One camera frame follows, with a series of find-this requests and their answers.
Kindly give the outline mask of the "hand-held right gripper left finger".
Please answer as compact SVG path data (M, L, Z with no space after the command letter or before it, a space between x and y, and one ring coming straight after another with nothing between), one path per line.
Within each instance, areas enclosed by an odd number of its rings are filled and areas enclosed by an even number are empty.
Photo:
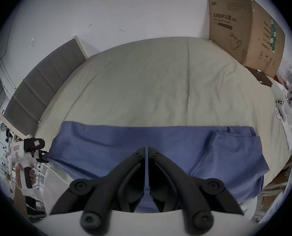
M106 176L72 181L50 215L82 211L83 229L108 229L114 208L134 212L144 196L145 154L146 149L139 148Z

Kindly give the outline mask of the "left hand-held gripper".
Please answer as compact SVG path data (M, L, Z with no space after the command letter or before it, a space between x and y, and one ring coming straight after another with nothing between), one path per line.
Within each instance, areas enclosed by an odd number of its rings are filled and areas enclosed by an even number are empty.
M21 191L24 196L40 196L41 192L38 186L31 184L29 179L29 170L34 169L36 164L49 163L46 158L48 154L44 151L45 141L41 138L29 137L22 141L12 142L10 144L10 160L15 166L17 163L21 164L24 171L20 172L22 189L20 189L16 183L15 185Z

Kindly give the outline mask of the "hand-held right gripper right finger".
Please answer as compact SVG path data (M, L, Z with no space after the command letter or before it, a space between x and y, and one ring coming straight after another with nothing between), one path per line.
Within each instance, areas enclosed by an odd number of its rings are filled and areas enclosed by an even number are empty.
M186 230L210 230L212 211L244 215L221 180L189 176L154 147L148 148L148 179L158 210L182 210Z

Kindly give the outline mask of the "person's left hand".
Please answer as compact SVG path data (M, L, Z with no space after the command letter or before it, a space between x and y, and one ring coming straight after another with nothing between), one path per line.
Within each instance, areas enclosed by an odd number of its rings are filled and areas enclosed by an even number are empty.
M22 181L20 175L21 171L24 171L24 168L21 164L17 163L15 166L16 183L20 189L22 189ZM36 183L36 174L34 169L29 170L29 179L32 185Z

